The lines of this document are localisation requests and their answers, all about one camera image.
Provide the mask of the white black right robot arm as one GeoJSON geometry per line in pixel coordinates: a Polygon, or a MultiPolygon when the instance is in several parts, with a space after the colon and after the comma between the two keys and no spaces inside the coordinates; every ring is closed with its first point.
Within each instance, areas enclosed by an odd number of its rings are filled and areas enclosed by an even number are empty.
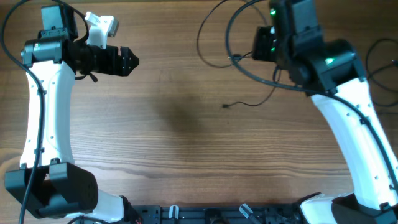
{"type": "Polygon", "coordinates": [[[259,29],[256,60],[286,70],[329,124],[354,190],[305,199],[309,223],[396,223],[397,159],[374,109],[363,65],[344,39],[325,41],[312,1],[271,1],[272,26],[259,29]]]}

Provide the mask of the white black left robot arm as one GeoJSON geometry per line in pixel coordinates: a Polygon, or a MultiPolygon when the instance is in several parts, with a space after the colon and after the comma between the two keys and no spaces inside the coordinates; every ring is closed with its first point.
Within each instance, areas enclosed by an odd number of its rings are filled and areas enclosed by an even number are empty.
{"type": "Polygon", "coordinates": [[[55,1],[41,9],[43,29],[25,43],[16,64],[29,84],[27,137],[18,170],[5,175],[6,190],[37,219],[69,218],[72,223],[141,223],[123,196],[98,188],[94,175],[78,167],[70,144],[70,98],[77,80],[97,74],[128,76],[139,59],[127,47],[110,46],[119,23],[112,16],[78,10],[55,1]]]}

